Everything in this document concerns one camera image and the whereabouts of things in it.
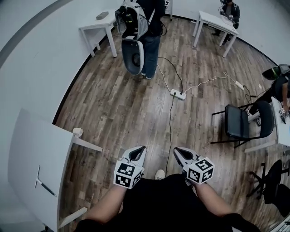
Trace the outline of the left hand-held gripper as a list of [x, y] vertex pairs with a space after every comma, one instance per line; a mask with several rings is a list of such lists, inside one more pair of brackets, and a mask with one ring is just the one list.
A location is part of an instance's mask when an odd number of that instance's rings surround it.
[[132, 189], [141, 179], [145, 170], [143, 165], [146, 153], [147, 148], [145, 146], [127, 149], [116, 163], [113, 183], [127, 189]]

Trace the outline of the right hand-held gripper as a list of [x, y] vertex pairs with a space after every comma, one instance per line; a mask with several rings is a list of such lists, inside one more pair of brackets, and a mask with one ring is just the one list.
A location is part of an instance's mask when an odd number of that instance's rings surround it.
[[200, 156], [194, 150], [185, 147], [175, 147], [173, 154], [178, 164], [183, 167], [187, 180], [194, 184], [203, 184], [212, 178], [214, 164], [209, 158], [202, 158], [189, 164], [189, 159], [199, 159]]

